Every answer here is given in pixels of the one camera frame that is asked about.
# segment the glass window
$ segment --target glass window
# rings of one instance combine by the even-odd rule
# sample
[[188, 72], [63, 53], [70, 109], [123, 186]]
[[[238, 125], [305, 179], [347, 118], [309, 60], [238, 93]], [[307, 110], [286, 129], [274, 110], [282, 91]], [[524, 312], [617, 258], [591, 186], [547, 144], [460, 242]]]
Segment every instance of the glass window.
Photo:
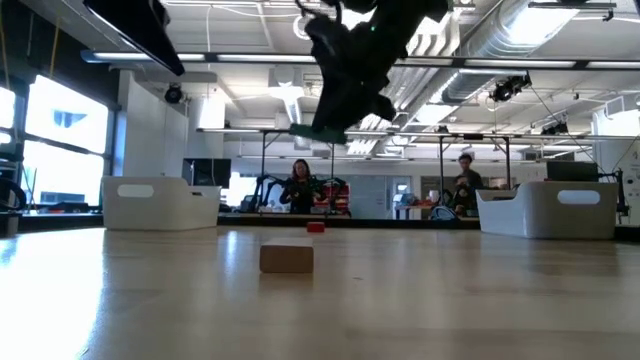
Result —
[[104, 171], [104, 160], [100, 156], [27, 141], [24, 167], [22, 189], [27, 193], [27, 201], [31, 202], [33, 191], [36, 204], [68, 201], [99, 205]]
[[5, 88], [0, 88], [0, 127], [13, 126], [15, 104], [16, 95]]
[[106, 106], [45, 77], [31, 85], [26, 131], [43, 138], [104, 153]]

